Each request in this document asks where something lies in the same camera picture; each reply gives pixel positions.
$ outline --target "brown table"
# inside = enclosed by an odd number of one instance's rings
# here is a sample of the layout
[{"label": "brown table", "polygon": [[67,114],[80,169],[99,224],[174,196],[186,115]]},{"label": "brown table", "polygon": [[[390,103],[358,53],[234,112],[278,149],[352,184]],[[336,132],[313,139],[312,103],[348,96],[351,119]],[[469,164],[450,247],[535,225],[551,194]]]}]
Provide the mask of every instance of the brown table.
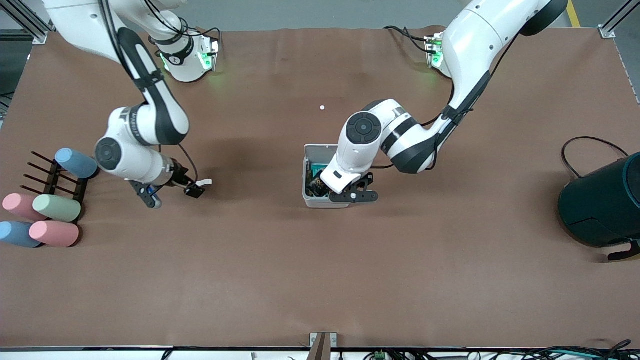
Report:
[{"label": "brown table", "polygon": [[[301,198],[306,143],[335,143],[376,99],[431,119],[450,81],[383,30],[224,37],[219,72],[169,80],[191,119],[183,144],[214,187],[199,200],[165,189],[154,211],[101,174],[78,246],[0,245],[0,345],[297,345],[313,331],[344,346],[640,341],[640,262],[600,263],[605,251],[556,217],[567,139],[639,150],[612,40],[595,29],[519,38],[435,171],[378,170],[377,203],[318,210]],[[0,196],[27,184],[29,151],[91,154],[110,112],[140,101],[118,64],[51,34],[0,131]],[[577,142],[568,156],[587,172],[617,154]]]}]

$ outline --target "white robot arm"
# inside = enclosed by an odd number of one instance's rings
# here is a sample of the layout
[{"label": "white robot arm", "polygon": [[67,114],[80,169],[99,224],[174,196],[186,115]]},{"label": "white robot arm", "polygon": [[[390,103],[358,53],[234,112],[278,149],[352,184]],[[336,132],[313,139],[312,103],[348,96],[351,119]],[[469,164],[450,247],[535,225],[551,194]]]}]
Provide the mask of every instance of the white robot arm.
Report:
[{"label": "white robot arm", "polygon": [[[95,147],[99,167],[132,184],[152,185],[156,189],[166,184],[177,185],[183,187],[187,195],[199,197],[204,189],[186,176],[188,170],[150,148],[152,145],[180,144],[189,132],[189,120],[140,37],[124,26],[106,0],[45,0],[44,3],[67,42],[121,63],[145,98],[142,104],[111,113],[107,132]],[[152,36],[174,37],[175,34],[156,31]],[[147,200],[147,206],[159,207],[159,202]]]},{"label": "white robot arm", "polygon": [[395,100],[373,102],[345,123],[336,155],[320,175],[322,182],[342,193],[366,175],[378,149],[400,172],[430,170],[491,80],[489,69],[500,50],[519,33],[531,36],[545,29],[566,5],[567,0],[473,0],[431,43],[436,53],[429,57],[431,64],[454,85],[449,104],[433,125],[424,129]]}]

